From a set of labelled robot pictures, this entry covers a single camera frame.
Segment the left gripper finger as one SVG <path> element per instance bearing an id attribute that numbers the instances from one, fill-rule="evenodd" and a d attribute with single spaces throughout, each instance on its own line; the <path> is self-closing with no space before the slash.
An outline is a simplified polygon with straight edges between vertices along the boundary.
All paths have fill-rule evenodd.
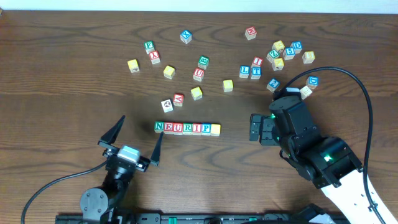
<path id="1" fill-rule="evenodd" d="M 160 153 L 161 153 L 161 144 L 162 144 L 163 135 L 164 135 L 164 132 L 161 132 L 161 134 L 156 142 L 155 148 L 152 152 L 152 155 L 150 157 L 150 163 L 153 166 L 158 166 L 160 163 Z"/>
<path id="2" fill-rule="evenodd" d="M 118 122 L 100 137 L 98 141 L 99 146 L 112 146 L 112 144 L 115 143 L 119 135 L 119 132 L 123 126 L 125 117 L 126 117 L 125 115 L 122 115 L 121 118 L 118 120 Z"/>

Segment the green N block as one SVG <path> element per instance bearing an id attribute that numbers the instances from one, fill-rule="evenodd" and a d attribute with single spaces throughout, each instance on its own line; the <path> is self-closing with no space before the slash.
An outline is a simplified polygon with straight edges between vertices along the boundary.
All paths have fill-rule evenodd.
<path id="1" fill-rule="evenodd" d="M 164 132 L 165 122 L 164 121 L 156 121 L 154 123 L 154 131 L 156 133 Z"/>

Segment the red E block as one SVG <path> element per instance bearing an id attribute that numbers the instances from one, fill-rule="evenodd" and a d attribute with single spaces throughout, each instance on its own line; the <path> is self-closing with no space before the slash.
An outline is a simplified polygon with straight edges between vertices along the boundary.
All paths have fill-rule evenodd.
<path id="1" fill-rule="evenodd" d="M 174 123 L 173 122 L 165 122 L 164 123 L 164 133 L 165 134 L 173 134 L 174 133 Z"/>

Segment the green R block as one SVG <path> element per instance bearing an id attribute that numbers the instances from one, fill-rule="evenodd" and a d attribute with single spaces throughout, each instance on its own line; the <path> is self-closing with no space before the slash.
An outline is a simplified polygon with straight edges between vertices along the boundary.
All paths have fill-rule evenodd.
<path id="1" fill-rule="evenodd" d="M 193 124 L 192 123 L 183 123 L 183 135 L 192 135 L 193 132 Z"/>

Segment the yellow S block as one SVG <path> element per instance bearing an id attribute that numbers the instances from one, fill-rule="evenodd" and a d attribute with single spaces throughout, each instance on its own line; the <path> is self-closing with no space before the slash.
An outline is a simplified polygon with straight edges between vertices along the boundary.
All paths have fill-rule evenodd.
<path id="1" fill-rule="evenodd" d="M 221 133 L 221 125 L 220 124 L 211 124 L 211 135 L 219 136 Z"/>

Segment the blue P block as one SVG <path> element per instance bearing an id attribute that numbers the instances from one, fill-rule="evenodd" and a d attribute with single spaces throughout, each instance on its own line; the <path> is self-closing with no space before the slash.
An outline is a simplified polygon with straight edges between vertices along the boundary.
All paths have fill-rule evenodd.
<path id="1" fill-rule="evenodd" d="M 202 136 L 210 136 L 211 135 L 211 124 L 210 123 L 202 123 L 201 124 L 201 135 Z"/>

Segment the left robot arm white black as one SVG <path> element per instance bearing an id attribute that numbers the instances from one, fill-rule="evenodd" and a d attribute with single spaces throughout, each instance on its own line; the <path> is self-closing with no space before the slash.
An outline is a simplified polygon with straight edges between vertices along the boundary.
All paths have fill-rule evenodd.
<path id="1" fill-rule="evenodd" d="M 141 156 L 139 150 L 130 146 L 113 146 L 123 126 L 125 117 L 109 129 L 98 141 L 105 148 L 107 171 L 99 187 L 86 190 L 80 199 L 83 223 L 134 223 L 132 212 L 120 208 L 120 204 L 137 171 L 145 172 L 149 166 L 158 166 L 164 132 L 160 133 L 151 157 Z"/>

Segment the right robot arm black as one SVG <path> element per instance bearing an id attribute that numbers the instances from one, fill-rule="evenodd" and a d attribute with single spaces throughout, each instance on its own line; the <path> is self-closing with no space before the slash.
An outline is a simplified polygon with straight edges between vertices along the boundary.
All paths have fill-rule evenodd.
<path id="1" fill-rule="evenodd" d="M 250 141 L 279 146 L 281 158 L 320 189 L 350 223 L 396 223 L 355 153 L 341 138 L 322 136 L 298 96 L 279 98 L 269 110 L 269 116 L 251 115 Z"/>

